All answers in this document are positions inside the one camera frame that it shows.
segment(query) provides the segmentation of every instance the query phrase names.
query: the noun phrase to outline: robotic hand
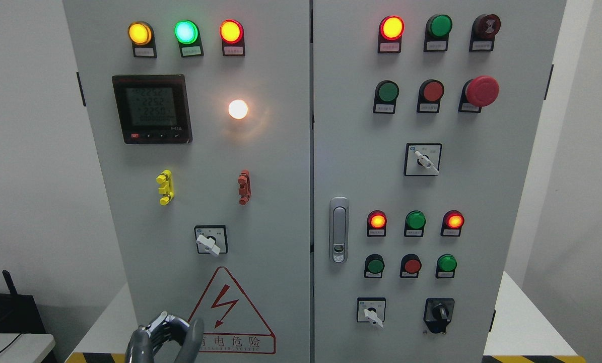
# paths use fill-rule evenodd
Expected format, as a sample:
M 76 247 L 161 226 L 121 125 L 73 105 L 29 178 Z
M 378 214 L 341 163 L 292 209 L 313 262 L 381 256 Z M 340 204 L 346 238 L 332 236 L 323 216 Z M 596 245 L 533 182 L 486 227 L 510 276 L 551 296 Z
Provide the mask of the robotic hand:
M 154 356 L 165 342 L 175 340 L 181 349 L 174 363 L 192 363 L 202 344 L 205 325 L 201 319 L 191 324 L 162 312 L 148 326 L 140 326 L 130 336 L 125 363 L 155 363 Z

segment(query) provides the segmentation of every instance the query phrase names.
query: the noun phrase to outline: gray metal panel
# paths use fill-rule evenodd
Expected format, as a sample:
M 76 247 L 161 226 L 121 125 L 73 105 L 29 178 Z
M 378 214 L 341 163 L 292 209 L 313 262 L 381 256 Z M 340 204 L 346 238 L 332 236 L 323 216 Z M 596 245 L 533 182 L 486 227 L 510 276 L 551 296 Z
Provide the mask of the gray metal panel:
M 480 361 L 536 133 L 565 2 L 380 0 L 314 2 L 315 360 Z M 495 50 L 469 53 L 471 25 L 495 13 Z M 448 51 L 423 53 L 434 14 L 453 20 Z M 379 22 L 405 21 L 402 52 L 377 54 Z M 501 85 L 482 113 L 458 113 L 464 83 L 487 74 Z M 438 114 L 416 113 L 423 81 L 442 81 Z M 395 115 L 373 114 L 379 81 L 400 87 Z M 404 176 L 407 142 L 442 143 L 437 177 Z M 331 198 L 350 200 L 349 252 L 328 253 Z M 388 216 L 387 237 L 366 237 L 368 212 Z M 427 217 L 424 237 L 404 237 L 404 218 Z M 461 237 L 440 237 L 445 212 L 461 211 Z M 367 255 L 379 253 L 381 279 L 363 278 Z M 399 278 L 402 256 L 415 253 L 416 279 Z M 437 258 L 455 255 L 453 279 L 435 275 Z M 358 297 L 387 299 L 383 329 L 356 322 Z M 425 301 L 455 299 L 448 334 L 423 333 Z
M 275 333 L 276 354 L 205 353 L 198 361 L 308 361 L 308 3 L 66 0 L 64 6 L 106 184 L 101 192 L 109 196 L 138 321 L 147 324 L 162 310 L 188 318 L 216 268 L 226 266 Z M 218 27 L 227 18 L 245 28 L 246 57 L 222 57 Z M 173 27 L 181 19 L 197 23 L 204 56 L 179 56 Z M 133 21 L 153 27 L 157 59 L 133 58 L 126 35 Z M 177 73 L 186 76 L 193 142 L 126 145 L 110 77 Z M 236 98 L 250 106 L 240 122 L 227 114 Z M 155 178 L 165 168 L 176 195 L 162 207 Z M 237 178 L 244 168 L 253 195 L 241 206 Z M 229 253 L 199 255 L 195 225 L 227 225 Z M 225 326 L 253 333 L 250 318 L 235 313 L 244 301 Z M 213 331 L 227 307 L 206 310 L 200 316 Z

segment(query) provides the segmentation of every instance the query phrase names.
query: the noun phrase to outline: black cable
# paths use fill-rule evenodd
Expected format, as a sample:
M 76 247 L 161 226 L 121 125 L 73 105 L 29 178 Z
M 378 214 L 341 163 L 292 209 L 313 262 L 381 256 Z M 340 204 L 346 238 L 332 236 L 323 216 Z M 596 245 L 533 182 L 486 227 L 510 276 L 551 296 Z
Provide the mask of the black cable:
M 17 341 L 19 336 L 22 336 L 23 333 L 19 333 L 19 335 L 17 335 L 11 342 L 10 344 L 6 345 L 6 347 L 4 347 L 3 349 L 1 349 L 0 354 L 4 352 L 4 350 L 8 349 L 10 347 L 10 345 L 15 344 L 15 341 Z

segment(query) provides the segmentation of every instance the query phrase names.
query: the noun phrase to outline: lightning bolt symbol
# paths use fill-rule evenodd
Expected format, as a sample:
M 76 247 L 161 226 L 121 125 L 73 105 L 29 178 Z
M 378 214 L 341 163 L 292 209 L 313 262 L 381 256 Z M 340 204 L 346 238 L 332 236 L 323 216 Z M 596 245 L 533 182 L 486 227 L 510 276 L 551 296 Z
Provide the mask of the lightning bolt symbol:
M 227 311 L 225 312 L 225 314 L 220 318 L 220 320 L 216 320 L 216 326 L 214 327 L 214 329 L 216 329 L 217 327 L 219 327 L 220 325 L 223 324 L 222 320 L 226 317 L 227 314 L 229 314 L 229 312 L 231 312 L 231 310 L 234 308 L 234 306 L 236 306 L 236 304 L 238 303 L 238 299 L 233 299 L 232 301 L 227 301 L 222 304 L 218 303 L 218 301 L 220 301 L 220 299 L 222 299 L 222 297 L 225 296 L 225 294 L 227 293 L 227 290 L 229 290 L 229 285 L 224 285 L 222 290 L 220 290 L 218 297 L 216 297 L 216 301 L 214 301 L 213 305 L 211 305 L 212 309 L 220 308 L 221 306 L 225 306 L 225 305 L 230 305 L 229 308 L 227 309 Z

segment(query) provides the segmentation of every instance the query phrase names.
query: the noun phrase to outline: green indicator light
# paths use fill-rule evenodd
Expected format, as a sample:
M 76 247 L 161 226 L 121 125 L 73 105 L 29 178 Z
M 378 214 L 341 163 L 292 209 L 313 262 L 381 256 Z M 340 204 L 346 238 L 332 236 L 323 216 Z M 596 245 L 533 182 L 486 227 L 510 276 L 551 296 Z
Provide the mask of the green indicator light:
M 408 216 L 406 216 L 406 224 L 409 225 L 411 229 L 422 229 L 426 224 L 426 217 L 420 211 L 410 212 Z
M 190 20 L 178 21 L 175 28 L 176 38 L 182 44 L 191 44 L 197 40 L 197 27 Z
M 378 94 L 382 101 L 391 102 L 399 96 L 399 87 L 393 82 L 386 82 L 379 87 Z
M 448 35 L 453 28 L 453 21 L 448 15 L 434 16 L 429 21 L 428 33 L 436 38 Z
M 383 271 L 383 262 L 380 260 L 372 260 L 368 262 L 368 272 L 370 273 L 380 273 Z
M 437 260 L 437 266 L 444 272 L 451 272 L 456 269 L 457 261 L 453 255 L 444 255 Z

